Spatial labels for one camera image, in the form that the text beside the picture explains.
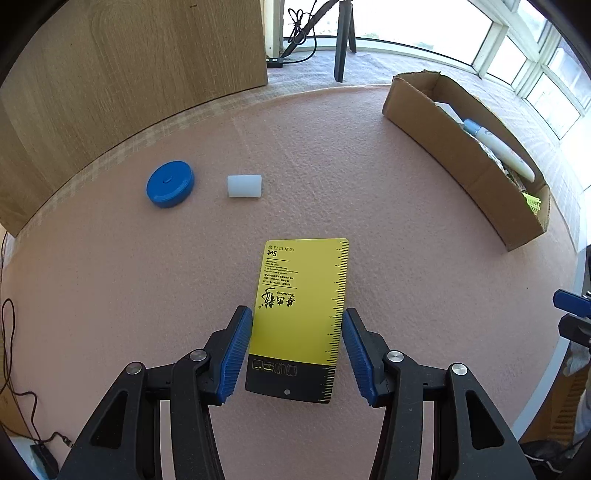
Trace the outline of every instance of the ribbed blue pad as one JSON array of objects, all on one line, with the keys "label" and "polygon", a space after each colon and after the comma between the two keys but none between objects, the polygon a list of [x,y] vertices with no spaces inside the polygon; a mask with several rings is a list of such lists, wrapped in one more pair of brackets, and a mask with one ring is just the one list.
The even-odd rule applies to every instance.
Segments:
[{"label": "ribbed blue pad", "polygon": [[369,361],[365,347],[361,343],[359,333],[355,325],[353,325],[353,320],[351,320],[346,310],[343,313],[341,330],[343,332],[345,347],[347,347],[347,354],[353,367],[353,373],[355,374],[355,380],[357,380],[359,393],[361,393],[363,398],[367,399],[369,405],[374,406],[378,399],[378,394],[374,387],[374,368]]},{"label": "ribbed blue pad", "polygon": [[216,396],[221,403],[224,403],[234,393],[248,342],[251,340],[251,333],[252,312],[250,309],[246,309],[220,366],[220,383]]}]

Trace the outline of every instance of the silver screw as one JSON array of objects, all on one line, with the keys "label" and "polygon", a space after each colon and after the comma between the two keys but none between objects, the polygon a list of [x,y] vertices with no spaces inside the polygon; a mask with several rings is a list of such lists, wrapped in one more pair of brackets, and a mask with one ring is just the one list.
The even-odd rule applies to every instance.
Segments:
[{"label": "silver screw", "polygon": [[398,350],[390,350],[387,354],[386,354],[386,358],[388,360],[390,360],[391,362],[394,362],[395,364],[401,362],[402,360],[404,360],[404,354],[402,352],[399,352]]},{"label": "silver screw", "polygon": [[193,360],[193,362],[200,362],[207,358],[207,352],[205,350],[193,350],[189,354],[189,358]]},{"label": "silver screw", "polygon": [[142,364],[139,362],[131,362],[127,367],[125,367],[125,371],[129,375],[135,375],[142,371]]},{"label": "silver screw", "polygon": [[468,373],[468,367],[462,364],[453,364],[452,372],[454,372],[456,375],[466,375]]}]

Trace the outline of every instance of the white plastic tube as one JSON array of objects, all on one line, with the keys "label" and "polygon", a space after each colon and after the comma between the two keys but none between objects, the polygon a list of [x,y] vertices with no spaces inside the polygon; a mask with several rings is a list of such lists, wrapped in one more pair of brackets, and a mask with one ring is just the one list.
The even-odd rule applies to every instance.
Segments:
[{"label": "white plastic tube", "polygon": [[228,175],[228,195],[230,197],[260,198],[262,177],[260,175]]},{"label": "white plastic tube", "polygon": [[484,143],[506,166],[515,170],[519,175],[529,181],[535,180],[535,173],[530,166],[505,142],[489,132],[486,128],[478,125],[469,118],[464,120],[464,130]]}]

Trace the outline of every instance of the blue and black clamp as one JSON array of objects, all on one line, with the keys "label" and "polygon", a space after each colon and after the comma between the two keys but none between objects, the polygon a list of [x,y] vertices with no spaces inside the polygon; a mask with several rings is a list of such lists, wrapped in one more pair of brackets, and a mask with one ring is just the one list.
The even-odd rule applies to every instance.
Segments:
[{"label": "blue and black clamp", "polygon": [[581,296],[566,290],[556,290],[552,301],[557,309],[567,312],[558,324],[560,336],[583,345],[591,351],[591,299],[589,293]]},{"label": "blue and black clamp", "polygon": [[432,480],[534,480],[510,428],[463,364],[419,365],[368,332],[357,310],[343,314],[343,339],[359,391],[386,407],[370,480],[418,478],[423,402],[435,409]]},{"label": "blue and black clamp", "polygon": [[130,363],[91,415],[59,480],[162,480],[160,401],[170,400],[177,480],[223,480],[209,406],[233,393],[252,332],[239,306],[227,328],[175,364]]}]

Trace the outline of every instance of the blue gripper pad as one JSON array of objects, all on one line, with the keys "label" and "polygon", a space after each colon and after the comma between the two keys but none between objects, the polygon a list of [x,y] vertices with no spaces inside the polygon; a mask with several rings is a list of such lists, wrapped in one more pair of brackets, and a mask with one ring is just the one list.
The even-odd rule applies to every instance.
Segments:
[{"label": "blue gripper pad", "polygon": [[566,290],[556,290],[552,298],[557,309],[572,313],[577,317],[591,316],[591,301]]},{"label": "blue gripper pad", "polygon": [[226,354],[220,364],[219,385],[216,391],[217,400],[220,404],[234,393],[238,374],[248,348],[248,342],[252,333],[252,312],[249,308],[244,309],[236,329],[229,342]]},{"label": "blue gripper pad", "polygon": [[341,330],[359,393],[371,406],[375,406],[378,393],[374,387],[374,367],[347,310],[343,313]]}]

